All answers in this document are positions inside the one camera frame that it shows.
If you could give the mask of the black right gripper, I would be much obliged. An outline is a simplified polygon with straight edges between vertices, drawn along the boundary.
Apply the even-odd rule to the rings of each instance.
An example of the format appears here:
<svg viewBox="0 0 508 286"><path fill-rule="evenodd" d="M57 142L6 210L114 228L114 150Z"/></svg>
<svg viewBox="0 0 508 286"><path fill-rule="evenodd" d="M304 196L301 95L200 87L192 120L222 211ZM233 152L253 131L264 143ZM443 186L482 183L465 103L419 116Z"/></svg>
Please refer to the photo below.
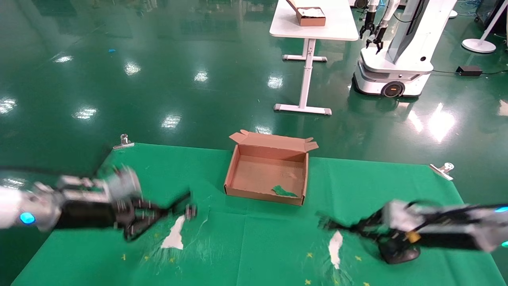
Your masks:
<svg viewBox="0 0 508 286"><path fill-rule="evenodd" d="M345 230L375 242L381 259L389 265L414 261L421 254L420 247L416 244L419 239L419 234L415 231L417 228L414 226L393 227L388 223L381 224L383 222L381 213L374 213L350 225L343 224L323 213L316 215L319 217L318 226L323 230ZM375 226L380 226L384 232L370 229Z"/></svg>

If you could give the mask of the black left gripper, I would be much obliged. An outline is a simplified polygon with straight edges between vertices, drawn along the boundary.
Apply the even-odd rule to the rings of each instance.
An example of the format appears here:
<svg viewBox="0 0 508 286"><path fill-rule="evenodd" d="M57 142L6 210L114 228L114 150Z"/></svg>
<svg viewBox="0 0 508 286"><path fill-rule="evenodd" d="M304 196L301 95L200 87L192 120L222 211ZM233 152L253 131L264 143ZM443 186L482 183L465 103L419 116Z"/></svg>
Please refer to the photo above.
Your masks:
<svg viewBox="0 0 508 286"><path fill-rule="evenodd" d="M127 242L136 241L160 219L167 216L192 217L192 194L185 192L168 206L137 198L129 200L66 201L61 207L59 229L123 228Z"/></svg>

